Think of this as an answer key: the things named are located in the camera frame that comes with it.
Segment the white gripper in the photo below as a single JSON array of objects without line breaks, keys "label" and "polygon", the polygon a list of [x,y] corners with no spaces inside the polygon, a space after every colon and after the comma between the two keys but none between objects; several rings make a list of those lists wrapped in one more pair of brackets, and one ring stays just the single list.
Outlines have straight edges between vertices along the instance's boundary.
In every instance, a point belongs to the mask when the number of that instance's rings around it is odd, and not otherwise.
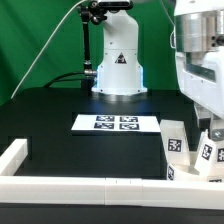
[{"label": "white gripper", "polygon": [[192,99],[201,131],[213,141],[224,141],[224,48],[207,52],[198,65],[185,53],[175,53],[181,92]]}]

